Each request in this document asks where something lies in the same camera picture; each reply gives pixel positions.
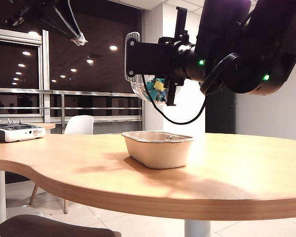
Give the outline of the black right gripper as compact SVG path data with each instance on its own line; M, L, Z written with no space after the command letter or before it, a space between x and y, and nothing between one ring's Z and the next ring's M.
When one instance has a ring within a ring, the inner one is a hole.
M173 106L176 87L183 86L184 80L188 78L186 72L186 61L188 52L192 48L189 42L188 30L185 29L187 9L177 7L177 18L175 34L171 37L160 37L159 43L169 45L170 54L170 69L165 76L165 87L168 89L166 105Z

